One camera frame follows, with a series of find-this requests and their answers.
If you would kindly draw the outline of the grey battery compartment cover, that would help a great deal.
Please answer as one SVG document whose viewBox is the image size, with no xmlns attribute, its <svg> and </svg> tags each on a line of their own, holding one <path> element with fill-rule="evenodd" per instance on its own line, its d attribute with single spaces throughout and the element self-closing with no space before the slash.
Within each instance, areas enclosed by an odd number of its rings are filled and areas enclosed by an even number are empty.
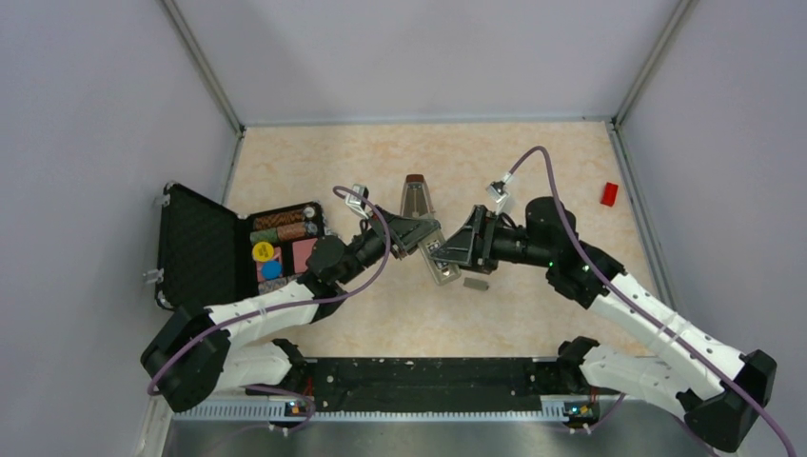
<svg viewBox="0 0 807 457">
<path fill-rule="evenodd" d="M 488 291 L 490 288 L 490 285 L 487 281 L 471 277 L 466 277 L 463 280 L 463 285 L 466 288 L 471 288 L 478 291 Z"/>
</svg>

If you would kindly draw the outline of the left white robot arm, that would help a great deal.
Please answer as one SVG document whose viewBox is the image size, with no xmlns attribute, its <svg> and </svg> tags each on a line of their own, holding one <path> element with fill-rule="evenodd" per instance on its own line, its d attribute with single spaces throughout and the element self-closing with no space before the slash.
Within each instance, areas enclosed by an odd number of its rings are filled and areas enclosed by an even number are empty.
<svg viewBox="0 0 807 457">
<path fill-rule="evenodd" d="M 349 243 L 328 234 L 317 239 L 296 280 L 270 293 L 224 305 L 176 311 L 140 357 L 150 377 L 148 394 L 163 397 L 175 412 L 196 407 L 213 393 L 249 385 L 293 393 L 305 368 L 287 343 L 256 341 L 285 328 L 324 319 L 351 295 L 344 286 L 365 270 L 384 267 L 418 247 L 440 223 L 379 209 Z"/>
</svg>

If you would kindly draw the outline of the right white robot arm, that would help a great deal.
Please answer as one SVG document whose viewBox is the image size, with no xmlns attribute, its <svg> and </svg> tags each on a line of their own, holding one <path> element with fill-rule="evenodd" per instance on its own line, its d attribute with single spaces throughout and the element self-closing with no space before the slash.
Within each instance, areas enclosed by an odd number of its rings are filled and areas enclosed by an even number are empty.
<svg viewBox="0 0 807 457">
<path fill-rule="evenodd" d="M 646 358 L 629 356 L 584 337 L 562 344 L 558 378 L 571 392 L 603 387 L 641 399 L 723 452 L 739 449 L 771 398 L 777 371 L 771 356 L 726 345 L 666 306 L 620 262 L 581 241 L 574 215 L 551 197 L 530 201 L 520 227 L 476 206 L 431 256 L 482 274 L 501 262 L 542 267 L 559 295 L 650 351 Z"/>
</svg>

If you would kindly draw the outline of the white remote control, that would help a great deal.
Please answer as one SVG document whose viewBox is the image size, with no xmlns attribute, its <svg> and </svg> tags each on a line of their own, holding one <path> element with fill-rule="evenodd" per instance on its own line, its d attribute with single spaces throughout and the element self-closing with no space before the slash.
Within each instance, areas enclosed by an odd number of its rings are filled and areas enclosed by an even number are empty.
<svg viewBox="0 0 807 457">
<path fill-rule="evenodd" d="M 460 269 L 450 263 L 443 261 L 436 261 L 432 258 L 432 253 L 438 250 L 445 238 L 441 230 L 436 230 L 424 238 L 419 244 L 418 249 L 422 254 L 427 268 L 437 286 L 445 286 L 461 277 Z"/>
</svg>

